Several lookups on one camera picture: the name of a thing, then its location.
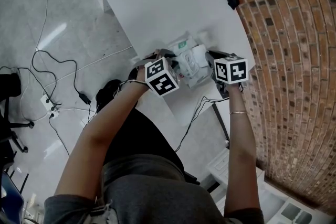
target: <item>green label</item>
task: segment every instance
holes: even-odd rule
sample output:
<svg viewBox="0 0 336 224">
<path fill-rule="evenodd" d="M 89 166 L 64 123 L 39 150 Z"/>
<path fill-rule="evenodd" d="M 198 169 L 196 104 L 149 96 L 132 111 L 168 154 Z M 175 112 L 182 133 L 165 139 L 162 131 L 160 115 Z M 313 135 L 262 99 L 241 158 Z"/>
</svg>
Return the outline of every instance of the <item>green label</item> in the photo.
<svg viewBox="0 0 336 224">
<path fill-rule="evenodd" d="M 187 45 L 187 41 L 183 41 L 183 42 L 179 43 L 179 49 L 182 49 L 186 45 Z"/>
</svg>

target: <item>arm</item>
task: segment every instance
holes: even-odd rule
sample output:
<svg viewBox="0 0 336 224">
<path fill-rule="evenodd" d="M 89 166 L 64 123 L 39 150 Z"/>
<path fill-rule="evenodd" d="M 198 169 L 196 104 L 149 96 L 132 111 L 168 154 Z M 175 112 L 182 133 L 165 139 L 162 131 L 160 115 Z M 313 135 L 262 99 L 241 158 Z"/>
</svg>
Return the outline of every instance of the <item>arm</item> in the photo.
<svg viewBox="0 0 336 224">
<path fill-rule="evenodd" d="M 147 86 L 138 83 L 127 84 L 83 129 L 68 159 L 55 195 L 71 194 L 95 199 L 109 145 L 137 100 L 147 89 Z"/>
<path fill-rule="evenodd" d="M 237 85 L 227 86 L 230 111 L 245 111 Z M 256 142 L 247 114 L 230 115 L 229 179 L 225 214 L 260 208 L 256 175 Z"/>
</svg>

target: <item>brick wall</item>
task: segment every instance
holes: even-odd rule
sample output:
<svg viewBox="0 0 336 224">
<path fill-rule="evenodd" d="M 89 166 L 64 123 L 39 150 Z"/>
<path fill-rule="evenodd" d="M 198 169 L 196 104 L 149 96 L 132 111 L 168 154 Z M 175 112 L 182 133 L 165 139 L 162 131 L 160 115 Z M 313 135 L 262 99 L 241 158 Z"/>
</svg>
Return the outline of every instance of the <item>brick wall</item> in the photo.
<svg viewBox="0 0 336 224">
<path fill-rule="evenodd" d="M 336 215 L 336 0 L 240 0 L 245 89 L 268 179 Z"/>
</svg>

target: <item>gray floor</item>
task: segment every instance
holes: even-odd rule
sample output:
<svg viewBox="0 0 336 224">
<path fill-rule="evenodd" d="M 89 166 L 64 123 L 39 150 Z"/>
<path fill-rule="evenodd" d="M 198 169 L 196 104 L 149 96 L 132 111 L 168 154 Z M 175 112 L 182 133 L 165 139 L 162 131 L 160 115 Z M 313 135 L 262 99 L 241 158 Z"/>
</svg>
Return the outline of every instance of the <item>gray floor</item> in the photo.
<svg viewBox="0 0 336 224">
<path fill-rule="evenodd" d="M 29 67 L 45 18 L 46 0 L 0 0 L 0 66 Z M 113 13 L 103 13 L 96 0 L 48 0 L 47 20 L 41 46 L 59 60 L 74 59 L 81 68 L 113 52 L 125 49 L 129 43 Z M 110 56 L 78 72 L 76 86 L 89 98 L 110 79 L 124 80 L 131 67 L 130 59 L 136 54 L 130 48 Z M 45 55 L 37 56 L 37 68 L 53 71 L 58 78 L 74 71 L 73 63 L 58 64 Z M 21 71 L 22 88 L 28 83 L 28 71 Z M 37 74 L 44 86 L 53 82 L 48 74 Z M 59 81 L 54 99 L 62 103 L 60 109 L 88 109 L 72 86 L 73 75 Z M 30 77 L 29 88 L 22 97 L 25 117 L 38 119 L 45 115 L 40 98 L 43 91 Z M 11 116 L 23 121 L 19 109 L 20 97 L 11 100 Z M 178 125 L 173 114 L 160 99 L 148 92 L 139 102 L 138 109 L 147 115 L 162 131 L 173 148 L 178 146 L 186 131 Z M 67 148 L 71 151 L 88 117 L 87 111 L 61 111 L 51 122 Z M 29 178 L 23 192 L 31 208 L 41 208 L 52 195 L 67 161 L 67 154 L 48 117 L 37 121 L 34 129 L 18 130 L 17 134 L 29 147 L 28 154 L 18 153 L 13 169 L 13 180 L 20 187 L 24 177 Z M 194 122 L 188 137 L 178 152 L 187 172 L 204 180 L 209 163 L 224 147 L 225 137 L 212 109 L 201 114 Z"/>
</svg>

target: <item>white box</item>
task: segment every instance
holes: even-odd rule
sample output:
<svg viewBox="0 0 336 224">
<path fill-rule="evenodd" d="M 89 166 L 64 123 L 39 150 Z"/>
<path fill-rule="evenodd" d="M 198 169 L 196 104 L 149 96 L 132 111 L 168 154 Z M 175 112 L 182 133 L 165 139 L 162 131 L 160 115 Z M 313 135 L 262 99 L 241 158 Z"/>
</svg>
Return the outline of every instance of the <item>white box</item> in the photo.
<svg viewBox="0 0 336 224">
<path fill-rule="evenodd" d="M 227 84 L 248 80 L 247 59 L 230 56 L 214 60 L 216 79 Z"/>
<path fill-rule="evenodd" d="M 158 96 L 163 97 L 179 89 L 178 77 L 164 57 L 145 64 L 145 69 L 145 82 Z"/>
</svg>

